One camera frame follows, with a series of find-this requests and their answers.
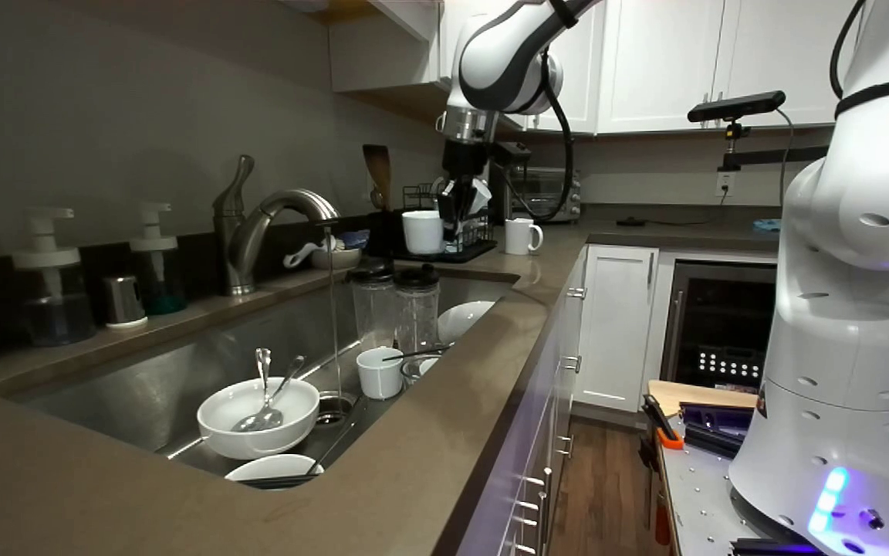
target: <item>dish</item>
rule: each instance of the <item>dish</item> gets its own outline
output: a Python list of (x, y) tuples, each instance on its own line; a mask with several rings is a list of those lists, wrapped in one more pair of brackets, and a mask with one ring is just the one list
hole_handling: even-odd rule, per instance
[(231, 458), (253, 459), (277, 452), (290, 452), (299, 445), (316, 424), (321, 393), (312, 384), (290, 380), (282, 394), (275, 394), (270, 409), (285, 412), (282, 425), (234, 433), (231, 425), (241, 418), (250, 418), (261, 409), (261, 384), (241, 380), (231, 384), (197, 409), (197, 425), (203, 435), (203, 449)]
[(304, 454), (267, 454), (250, 463), (234, 466), (225, 480), (228, 481), (266, 481), (266, 480), (299, 480), (314, 466), (314, 458)]
[(441, 340), (441, 344), (452, 344), (452, 340), (462, 337), (490, 306), (493, 306), (493, 299), (471, 299), (471, 303), (451, 306), (447, 311), (438, 316), (438, 340)]
[(423, 359), (423, 361), (416, 363), (418, 377), (423, 377), (425, 372), (433, 372), (434, 361), (438, 361), (438, 359)]

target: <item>white cabinet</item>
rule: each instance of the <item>white cabinet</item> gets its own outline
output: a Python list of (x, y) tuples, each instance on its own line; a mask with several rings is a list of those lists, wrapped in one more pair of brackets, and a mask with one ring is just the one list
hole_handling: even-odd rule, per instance
[(713, 87), (722, 0), (615, 0), (606, 12), (600, 133), (695, 129)]
[(441, 0), (370, 0), (370, 2), (416, 39), (434, 39)]
[[(588, 5), (573, 27), (550, 43), (550, 56), (562, 68), (562, 94), (558, 103), (571, 122), (571, 133), (594, 133), (598, 129), (598, 84), (600, 84), (600, 48), (606, 48), (606, 5)], [(518, 116), (518, 122), (532, 133), (558, 133), (562, 122), (556, 111)]]
[(653, 316), (658, 249), (588, 246), (573, 403), (640, 412)]
[[(609, 5), (598, 127), (696, 129), (703, 99), (783, 91), (794, 122), (831, 122), (826, 61), (852, 0), (616, 0)], [(783, 122), (778, 115), (749, 127)]]
[[(390, 12), (390, 18), (366, 15), (327, 27), (331, 84), (335, 94), (394, 91), (418, 84), (434, 84), (447, 91), (452, 56), (462, 43), (467, 26), (505, 9), (512, 0), (441, 0), (433, 2), (434, 12), (418, 9), (418, 2), (378, 0), (376, 5)], [(418, 26), (433, 26), (429, 36), (423, 36), (425, 32), (411, 32), (411, 26), (399, 26), (403, 15)]]
[(327, 45), (335, 94), (434, 84), (441, 78), (438, 39), (416, 39), (383, 15), (333, 23)]

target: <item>mug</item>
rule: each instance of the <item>mug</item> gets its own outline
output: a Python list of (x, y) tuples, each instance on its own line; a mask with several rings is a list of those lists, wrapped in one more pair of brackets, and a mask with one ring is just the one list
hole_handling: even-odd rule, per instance
[(443, 222), (438, 209), (406, 209), (403, 213), (403, 244), (411, 254), (441, 254), (443, 246)]
[(544, 244), (544, 227), (527, 216), (505, 220), (505, 254), (535, 254)]
[(357, 384), (366, 399), (392, 399), (403, 387), (400, 348), (376, 347), (355, 359)]

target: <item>wooden floor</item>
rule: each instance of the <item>wooden floor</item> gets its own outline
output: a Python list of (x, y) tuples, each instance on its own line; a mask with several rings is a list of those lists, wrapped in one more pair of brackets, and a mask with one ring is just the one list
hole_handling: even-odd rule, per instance
[(666, 556), (648, 524), (648, 469), (640, 433), (571, 420), (551, 556)]

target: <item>stainless steel sink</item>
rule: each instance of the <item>stainless steel sink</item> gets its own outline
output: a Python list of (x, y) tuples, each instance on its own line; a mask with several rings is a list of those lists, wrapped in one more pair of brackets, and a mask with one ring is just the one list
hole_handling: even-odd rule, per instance
[[(505, 290), (510, 282), (441, 275), (441, 311), (467, 299), (501, 299)], [(355, 354), (370, 347), (370, 340), (355, 335), (353, 292), (346, 285), (316, 287), (231, 327), (206, 330), (185, 347), (105, 367), (82, 384), (13, 394), (13, 403), (225, 477), (238, 459), (200, 452), (195, 412), (209, 393), (255, 377), (255, 347), (275, 352), (270, 374), (296, 363), (294, 374), (321, 388), (321, 420), (314, 433), (294, 449), (299, 454), (327, 454), (324, 463), (331, 466), (392, 409), (392, 399), (373, 403), (361, 394)]]

